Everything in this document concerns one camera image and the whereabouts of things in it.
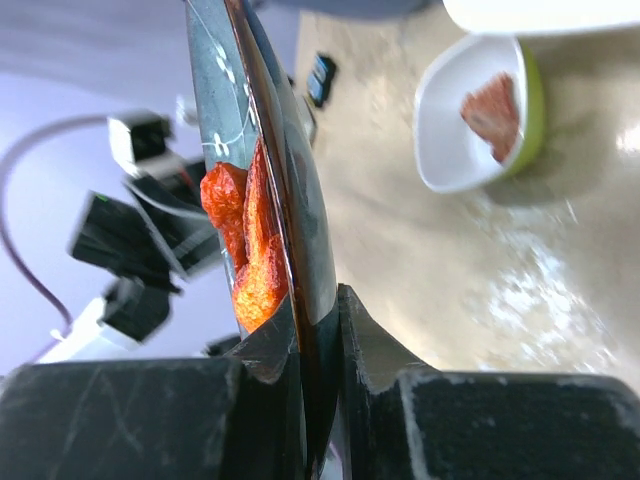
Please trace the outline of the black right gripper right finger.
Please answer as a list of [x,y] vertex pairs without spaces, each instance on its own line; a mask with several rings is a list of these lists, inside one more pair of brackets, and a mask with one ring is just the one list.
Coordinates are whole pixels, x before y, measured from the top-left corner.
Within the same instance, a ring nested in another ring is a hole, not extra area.
[[635,479],[639,400],[578,373],[445,372],[338,288],[349,479]]

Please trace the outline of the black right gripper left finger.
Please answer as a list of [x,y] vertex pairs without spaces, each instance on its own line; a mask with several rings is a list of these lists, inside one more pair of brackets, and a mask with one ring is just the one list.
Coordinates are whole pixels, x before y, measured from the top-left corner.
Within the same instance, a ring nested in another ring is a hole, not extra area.
[[300,479],[291,306],[224,356],[24,366],[1,385],[5,479]]

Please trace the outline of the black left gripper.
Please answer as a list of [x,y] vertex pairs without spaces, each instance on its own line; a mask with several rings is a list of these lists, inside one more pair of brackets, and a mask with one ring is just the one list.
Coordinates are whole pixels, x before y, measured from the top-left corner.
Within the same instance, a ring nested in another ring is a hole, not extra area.
[[161,179],[129,178],[132,204],[88,197],[69,253],[116,276],[101,321],[137,342],[168,319],[170,300],[181,292],[173,276],[189,280],[222,261],[218,233],[200,201],[205,173],[199,160]]

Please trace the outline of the blue ceramic plate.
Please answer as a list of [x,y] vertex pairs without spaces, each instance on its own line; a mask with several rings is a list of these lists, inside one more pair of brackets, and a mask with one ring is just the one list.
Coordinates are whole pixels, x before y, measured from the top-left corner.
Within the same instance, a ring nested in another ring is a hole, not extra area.
[[229,147],[244,166],[261,143],[284,245],[301,358],[306,477],[319,477],[337,402],[338,285],[324,199],[300,108],[247,1],[190,1],[189,45],[207,159]]

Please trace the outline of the small white green bowl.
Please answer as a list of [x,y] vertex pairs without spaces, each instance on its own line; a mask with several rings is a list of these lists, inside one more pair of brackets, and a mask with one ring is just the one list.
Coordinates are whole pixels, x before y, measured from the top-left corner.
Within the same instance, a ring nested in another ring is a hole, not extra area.
[[436,58],[416,91],[418,172],[437,193],[488,184],[538,156],[545,124],[531,51],[515,37],[468,35]]

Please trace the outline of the pink meat piece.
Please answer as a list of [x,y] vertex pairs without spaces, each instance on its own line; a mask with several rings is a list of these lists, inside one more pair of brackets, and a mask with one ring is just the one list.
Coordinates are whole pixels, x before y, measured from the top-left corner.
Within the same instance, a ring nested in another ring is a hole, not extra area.
[[492,156],[499,163],[509,156],[519,133],[519,112],[513,94],[513,79],[502,72],[479,90],[468,93],[460,108],[462,119],[491,146]]

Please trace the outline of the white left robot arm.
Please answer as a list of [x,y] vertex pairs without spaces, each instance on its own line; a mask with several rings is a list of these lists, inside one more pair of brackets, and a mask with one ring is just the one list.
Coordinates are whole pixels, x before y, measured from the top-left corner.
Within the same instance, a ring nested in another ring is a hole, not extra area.
[[42,363],[126,357],[169,319],[171,300],[188,281],[221,261],[216,230],[200,203],[202,160],[160,178],[129,178],[132,203],[91,193],[72,238],[72,258],[114,281],[89,302]]

